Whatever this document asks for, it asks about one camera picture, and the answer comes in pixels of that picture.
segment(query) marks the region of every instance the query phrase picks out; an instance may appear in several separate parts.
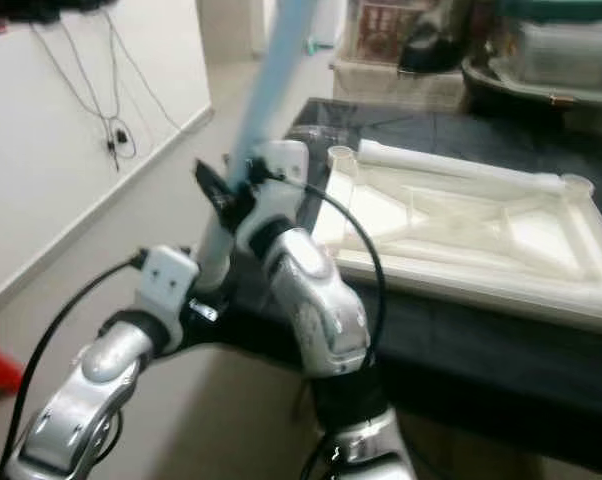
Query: black cable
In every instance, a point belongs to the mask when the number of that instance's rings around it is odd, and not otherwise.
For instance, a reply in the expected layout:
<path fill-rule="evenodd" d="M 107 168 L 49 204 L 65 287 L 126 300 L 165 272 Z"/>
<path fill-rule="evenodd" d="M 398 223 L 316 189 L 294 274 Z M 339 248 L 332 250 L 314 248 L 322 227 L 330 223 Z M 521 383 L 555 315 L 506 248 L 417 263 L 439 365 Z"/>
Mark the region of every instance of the black cable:
<path fill-rule="evenodd" d="M 385 274 L 383 273 L 383 267 L 381 266 L 381 259 L 379 258 L 379 254 L 377 249 L 374 247 L 374 243 L 372 239 L 367 234 L 363 226 L 359 223 L 359 221 L 350 213 L 350 211 L 343 206 L 339 201 L 325 193 L 320 188 L 315 187 L 314 185 L 310 185 L 309 183 L 299 185 L 295 182 L 291 182 L 282 177 L 272 176 L 271 178 L 287 183 L 288 185 L 293 185 L 295 187 L 303 188 L 306 192 L 319 197 L 321 200 L 332 205 L 336 208 L 348 221 L 352 224 L 357 234 L 365 244 L 366 249 L 370 253 L 370 257 L 372 257 L 372 263 L 374 265 L 374 273 L 377 280 L 377 290 L 378 290 L 378 299 L 377 299 L 377 315 L 376 322 L 374 324 L 374 329 L 372 330 L 372 335 L 370 337 L 370 346 L 365 354 L 365 358 L 361 363 L 361 368 L 365 368 L 370 366 L 372 363 L 372 359 L 374 358 L 374 352 L 376 352 L 379 341 L 381 339 L 381 334 L 383 333 L 383 326 L 385 325 L 385 317 L 386 317 L 386 282 L 385 282 Z"/>
<path fill-rule="evenodd" d="M 70 92 L 72 93 L 74 98 L 77 100 L 77 102 L 79 102 L 79 105 L 87 113 L 89 113 L 92 116 L 97 117 L 101 121 L 101 125 L 103 126 L 103 133 L 105 135 L 105 142 L 108 147 L 108 152 L 110 153 L 110 155 L 112 155 L 112 159 L 114 161 L 114 166 L 118 172 L 120 170 L 120 165 L 119 165 L 119 161 L 117 158 L 116 143 L 114 142 L 114 135 L 112 134 L 112 131 L 108 128 L 108 122 L 114 118 L 117 118 L 119 116 L 119 113 L 121 110 L 121 104 L 120 104 L 120 98 L 119 98 L 119 92 L 118 92 L 118 68 L 117 68 L 116 57 L 114 55 L 113 33 L 111 32 L 110 49 L 111 49 L 111 57 L 112 57 L 112 82 L 113 82 L 113 90 L 114 90 L 115 112 L 112 115 L 104 115 L 103 111 L 101 110 L 101 107 L 99 105 L 99 102 L 98 102 L 98 99 L 96 96 L 96 92 L 94 90 L 94 86 L 93 86 L 92 82 L 90 81 L 90 78 L 87 75 L 87 72 L 85 70 L 83 62 L 79 55 L 79 51 L 76 46 L 76 43 L 74 42 L 74 39 L 72 38 L 72 35 L 70 34 L 70 31 L 65 26 L 65 24 L 63 22 L 59 22 L 59 23 L 61 24 L 61 29 L 63 30 L 64 35 L 65 35 L 66 39 L 68 40 L 68 43 L 70 44 L 70 48 L 72 50 L 72 54 L 77 63 L 77 66 L 79 68 L 79 72 L 81 73 L 81 76 L 83 77 L 83 80 L 85 81 L 86 86 L 88 87 L 88 92 L 90 93 L 90 98 L 92 100 L 92 103 L 94 104 L 94 108 L 91 108 L 85 102 L 85 100 L 83 100 L 81 95 L 79 95 L 79 92 L 77 91 L 77 89 L 75 88 L 72 81 L 70 80 L 68 75 L 63 70 L 63 68 L 61 68 L 59 61 L 52 53 L 52 50 L 50 49 L 48 43 L 45 41 L 45 38 L 43 38 L 43 35 L 41 34 L 41 32 L 32 24 L 30 25 L 30 29 L 35 34 L 39 43 L 41 43 L 41 45 L 43 46 L 46 54 L 50 58 L 50 61 L 52 61 L 55 69 L 57 70 L 57 73 L 61 76 L 61 78 L 65 82 L 66 86 L 70 89 Z"/>
<path fill-rule="evenodd" d="M 150 94 L 150 96 L 152 97 L 152 99 L 154 100 L 154 102 L 156 103 L 157 107 L 159 107 L 159 109 L 161 110 L 161 113 L 163 113 L 163 116 L 165 117 L 165 119 L 174 128 L 176 128 L 177 130 L 181 131 L 181 126 L 168 114 L 165 106 L 163 105 L 163 103 L 161 102 L 161 100 L 159 100 L 159 97 L 154 92 L 154 90 L 152 89 L 152 87 L 150 87 L 150 84 L 148 83 L 148 79 L 146 78 L 146 76 L 141 71 L 141 68 L 139 67 L 139 64 L 134 60 L 134 58 L 130 54 L 130 51 L 128 50 L 128 48 L 126 47 L 125 43 L 123 42 L 123 39 L 121 38 L 121 34 L 119 33 L 119 30 L 115 26 L 114 21 L 112 20 L 112 17 L 110 17 L 110 14 L 106 10 L 103 10 L 103 9 L 101 10 L 101 13 L 103 14 L 103 16 L 106 19 L 106 21 L 108 22 L 108 24 L 110 25 L 110 29 L 114 33 L 114 35 L 116 36 L 117 42 L 119 43 L 119 46 L 121 47 L 121 50 L 123 51 L 123 53 L 127 57 L 128 61 L 130 62 L 130 65 L 132 65 L 132 67 L 134 68 L 134 70 L 137 72 L 137 75 L 139 76 L 139 79 L 141 80 L 141 82 L 143 82 L 143 86 L 148 91 L 148 93 Z"/>
<path fill-rule="evenodd" d="M 105 115 L 103 115 L 103 111 L 101 110 L 101 106 L 99 105 L 99 100 L 97 99 L 97 93 L 94 90 L 94 86 L 92 85 L 92 82 L 90 81 L 90 77 L 88 77 L 88 73 L 86 72 L 85 67 L 83 66 L 83 61 L 81 61 L 81 56 L 79 55 L 79 50 L 77 48 L 77 45 L 76 45 L 76 43 L 74 43 L 74 39 L 72 38 L 72 35 L 70 35 L 70 31 L 68 30 L 68 27 L 65 26 L 65 23 L 63 23 L 62 21 L 59 21 L 59 25 L 61 25 L 61 30 L 63 30 L 65 37 L 68 39 L 68 43 L 70 44 L 72 54 L 74 55 L 74 59 L 77 62 L 77 66 L 79 67 L 81 76 L 83 77 L 83 80 L 85 81 L 85 84 L 88 87 L 88 92 L 90 93 L 90 97 L 92 98 L 92 102 L 94 103 L 94 108 L 96 108 L 97 115 L 103 122 L 103 128 L 106 131 L 106 136 L 108 137 L 108 140 L 110 140 L 111 132 L 108 131 L 108 126 L 107 126 L 108 118 Z"/>
<path fill-rule="evenodd" d="M 2 480 L 2 472 L 3 469 L 12 454 L 12 449 L 14 448 L 14 442 L 17 437 L 17 433 L 19 430 L 19 423 L 21 422 L 21 415 L 23 414 L 23 407 L 25 405 L 25 399 L 28 394 L 28 389 L 30 388 L 30 382 L 32 382 L 32 377 L 34 376 L 34 371 L 39 364 L 39 360 L 43 356 L 43 352 L 50 343 L 52 336 L 57 331 L 63 320 L 67 317 L 68 313 L 74 308 L 74 306 L 79 303 L 79 301 L 85 297 L 91 290 L 93 290 L 97 285 L 103 282 L 106 278 L 111 275 L 117 273 L 120 270 L 128 266 L 132 266 L 138 257 L 133 257 L 132 259 L 128 259 L 124 262 L 118 263 L 113 267 L 109 268 L 105 272 L 101 273 L 94 280 L 84 286 L 81 290 L 79 290 L 71 299 L 64 305 L 64 307 L 57 313 L 56 317 L 52 320 L 43 336 L 37 343 L 37 346 L 28 360 L 28 364 L 25 367 L 25 371 L 23 372 L 23 378 L 21 380 L 21 385 L 19 386 L 19 391 L 17 393 L 16 400 L 14 402 L 14 409 L 12 411 L 12 418 L 10 419 L 10 427 L 8 428 L 8 435 L 5 440 L 5 445 L 3 447 L 3 453 L 1 454 L 0 460 L 0 480 Z"/>
<path fill-rule="evenodd" d="M 321 440 L 319 440 L 319 442 L 314 447 L 314 450 L 312 450 L 312 453 L 310 453 L 310 455 L 308 456 L 308 459 L 303 464 L 303 469 L 301 470 L 301 474 L 299 475 L 299 480 L 309 480 L 310 479 L 310 476 L 312 475 L 312 472 L 313 472 L 314 468 L 316 467 L 317 462 L 321 458 L 321 454 L 323 453 L 325 448 L 328 446 L 329 440 L 330 440 L 330 437 L 328 436 L 327 433 L 321 437 Z"/>
<path fill-rule="evenodd" d="M 117 443 L 119 443 L 119 440 L 121 439 L 121 434 L 123 433 L 123 410 L 117 410 L 116 417 L 117 429 L 114 432 L 114 437 L 112 438 L 112 441 L 108 444 L 108 446 L 103 451 L 101 451 L 101 453 L 99 453 L 99 456 L 94 459 L 94 462 L 92 462 L 92 466 L 98 465 L 103 460 L 105 460 L 106 457 L 110 455 L 110 453 L 112 453 L 112 450 L 114 450 L 114 447 L 117 446 Z"/>

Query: dark tabletop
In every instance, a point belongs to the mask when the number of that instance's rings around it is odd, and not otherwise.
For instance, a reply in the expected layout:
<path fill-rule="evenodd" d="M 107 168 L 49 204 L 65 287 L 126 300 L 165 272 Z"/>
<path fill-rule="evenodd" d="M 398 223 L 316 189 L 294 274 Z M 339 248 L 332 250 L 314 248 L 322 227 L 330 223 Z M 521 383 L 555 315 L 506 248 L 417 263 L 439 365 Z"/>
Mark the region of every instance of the dark tabletop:
<path fill-rule="evenodd" d="M 602 136 L 312 99 L 288 137 L 306 142 L 310 182 L 322 187 L 329 174 L 327 148 L 356 149 L 368 138 L 518 170 L 582 175 L 595 184 L 602 213 Z M 307 199 L 300 223 L 311 228 L 318 208 Z M 234 301 L 214 334 L 198 332 L 198 341 L 221 341 L 299 368 L 289 322 L 258 266 L 237 256 L 233 271 Z M 374 287 L 349 283 L 374 312 Z M 601 334 L 388 292 L 378 362 L 400 409 L 602 471 Z"/>

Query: baseboard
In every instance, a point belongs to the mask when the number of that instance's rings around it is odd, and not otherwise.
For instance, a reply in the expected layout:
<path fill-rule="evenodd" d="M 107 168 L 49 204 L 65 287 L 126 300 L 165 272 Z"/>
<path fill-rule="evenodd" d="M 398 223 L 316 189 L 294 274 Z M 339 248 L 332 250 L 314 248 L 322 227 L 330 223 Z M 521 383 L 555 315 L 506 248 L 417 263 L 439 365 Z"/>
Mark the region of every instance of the baseboard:
<path fill-rule="evenodd" d="M 170 138 L 159 145 L 148 157 L 142 160 L 125 178 L 88 208 L 79 218 L 68 225 L 55 239 L 40 250 L 28 263 L 21 267 L 8 280 L 0 285 L 0 310 L 9 303 L 37 275 L 54 262 L 74 243 L 108 208 L 110 208 L 130 187 L 148 173 L 179 140 L 186 135 L 198 132 L 214 114 L 212 106 L 195 113 L 186 124 Z"/>

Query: white wall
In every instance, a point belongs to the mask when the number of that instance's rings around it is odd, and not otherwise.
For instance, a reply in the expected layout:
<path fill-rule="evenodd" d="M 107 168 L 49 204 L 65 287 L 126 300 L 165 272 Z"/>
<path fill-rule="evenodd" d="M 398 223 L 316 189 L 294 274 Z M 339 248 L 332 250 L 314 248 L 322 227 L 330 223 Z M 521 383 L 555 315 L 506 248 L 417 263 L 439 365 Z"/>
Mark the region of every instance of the white wall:
<path fill-rule="evenodd" d="M 268 38 L 276 18 L 277 1 L 252 0 L 250 5 L 252 53 L 262 55 L 268 46 Z"/>
<path fill-rule="evenodd" d="M 200 0 L 199 11 L 208 65 L 252 58 L 250 0 Z"/>
<path fill-rule="evenodd" d="M 177 123 L 205 112 L 210 95 L 194 2 L 120 0 L 109 11 Z M 67 15 L 64 21 L 103 109 L 111 111 L 104 18 Z M 42 32 L 88 99 L 61 30 L 52 26 Z M 80 109 L 29 28 L 16 26 L 0 36 L 0 286 L 175 134 L 118 53 L 124 84 L 121 117 L 130 125 L 140 153 L 135 160 L 121 160 L 119 173 L 105 151 L 100 122 Z"/>
<path fill-rule="evenodd" d="M 345 28 L 347 0 L 318 0 L 312 22 L 312 40 L 319 45 L 335 47 Z"/>

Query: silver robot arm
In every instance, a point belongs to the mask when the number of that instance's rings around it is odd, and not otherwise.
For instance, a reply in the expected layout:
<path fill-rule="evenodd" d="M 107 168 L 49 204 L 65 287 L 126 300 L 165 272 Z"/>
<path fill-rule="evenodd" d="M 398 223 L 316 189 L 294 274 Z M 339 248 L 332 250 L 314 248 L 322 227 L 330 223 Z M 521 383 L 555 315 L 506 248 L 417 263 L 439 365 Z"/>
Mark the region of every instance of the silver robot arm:
<path fill-rule="evenodd" d="M 130 310 L 106 322 L 105 333 L 79 354 L 61 388 L 34 415 L 5 469 L 10 480 L 83 480 L 151 360 L 183 340 L 179 314 L 199 275 L 178 250 L 153 248 Z"/>
<path fill-rule="evenodd" d="M 305 183 L 307 147 L 283 140 L 255 151 L 259 157 L 250 164 L 261 174 L 256 180 L 250 175 L 253 184 L 238 195 L 201 162 L 196 178 L 237 248 L 259 260 L 271 292 L 291 319 L 327 449 L 336 460 L 333 478 L 414 479 L 376 367 L 364 365 L 370 335 L 363 305 L 326 249 L 295 225 L 303 189 L 273 178 Z"/>

